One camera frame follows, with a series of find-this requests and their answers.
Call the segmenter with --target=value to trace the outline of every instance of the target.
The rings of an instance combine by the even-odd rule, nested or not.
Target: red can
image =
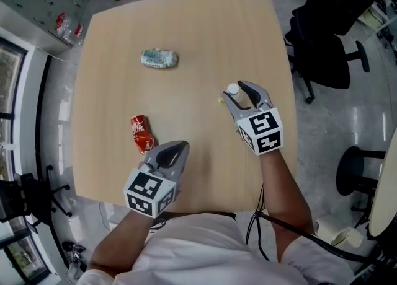
[[[131,118],[132,135],[138,146],[139,153],[146,154],[153,148],[154,139],[148,132],[144,115],[137,115]]]

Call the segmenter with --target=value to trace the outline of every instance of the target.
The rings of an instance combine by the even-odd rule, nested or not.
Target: tiled floor
[[[115,0],[89,0],[85,15],[88,22],[99,11],[125,3]],[[305,0],[273,0],[283,33],[289,29],[292,9]],[[397,70],[391,51],[379,43],[376,36],[362,24],[356,23],[342,37],[346,52],[355,50],[360,40],[367,51],[371,72],[362,71],[359,61],[349,64],[351,85],[348,90],[329,89],[313,84],[317,99],[307,105],[307,91],[303,81],[294,75],[295,100],[298,124],[299,184],[313,218],[333,214],[346,224],[354,224],[358,217],[350,206],[364,200],[360,194],[341,196],[335,186],[336,168],[343,152],[352,145],[362,149],[386,150],[397,123]],[[61,202],[72,211],[68,218],[57,212],[53,215],[57,234],[62,241],[72,240],[87,248],[89,259],[95,246],[109,232],[110,222],[118,223],[127,213],[125,208],[102,204],[78,197],[74,193],[73,165],[71,161],[71,111],[74,82],[81,47],[59,55],[70,61],[54,59],[51,63],[45,88],[42,112],[42,162],[51,164],[55,171],[51,178],[53,187],[69,183],[70,191],[62,192]],[[366,164],[365,175],[377,177],[380,162]],[[245,234],[251,213],[239,213],[237,222]],[[256,253],[256,229],[252,230],[250,247]],[[271,260],[275,260],[274,235],[270,224],[262,223],[262,243]]]

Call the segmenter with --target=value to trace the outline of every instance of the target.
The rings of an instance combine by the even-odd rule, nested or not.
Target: black office chair
[[[291,30],[285,38],[294,48],[294,55],[289,56],[293,72],[298,71],[302,75],[309,90],[307,103],[315,98],[310,81],[331,88],[349,88],[348,61],[360,59],[363,70],[370,71],[362,44],[356,41],[358,50],[345,54],[336,35],[345,35],[373,1],[307,0],[304,6],[292,12]]]
[[[69,185],[61,186],[55,190],[51,190],[49,181],[49,171],[53,170],[52,166],[47,166],[45,179],[34,179],[31,173],[18,175],[13,182],[0,181],[0,203],[4,209],[7,209],[5,216],[2,216],[0,210],[0,221],[6,222],[15,217],[28,216],[33,214],[37,221],[33,224],[27,223],[30,230],[37,233],[36,227],[40,223],[46,225],[51,224],[51,212],[55,212],[57,206],[63,214],[68,217],[72,216],[71,212],[66,212],[58,200],[55,199],[54,194],[65,189],[69,190]]]

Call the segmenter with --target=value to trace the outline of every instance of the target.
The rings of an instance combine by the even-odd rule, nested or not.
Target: table top
[[[154,69],[142,50],[179,54]],[[284,127],[281,151],[295,173],[297,131],[290,66],[270,0],[144,0],[93,16],[76,79],[76,193],[125,206],[123,186],[143,160],[130,118],[145,115],[162,144],[190,143],[182,192],[167,211],[256,208],[259,158],[245,145],[220,93],[238,79],[267,89]]]
[[[370,233],[377,237],[397,214],[397,130],[395,130],[383,162],[370,214]]]

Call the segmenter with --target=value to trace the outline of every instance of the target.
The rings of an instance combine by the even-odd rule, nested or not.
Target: human arm
[[[101,270],[113,278],[130,271],[145,245],[153,219],[130,211],[96,247],[87,269]]]
[[[266,208],[270,216],[314,234],[310,208],[278,149],[260,156]],[[279,261],[285,249],[299,237],[272,224]]]

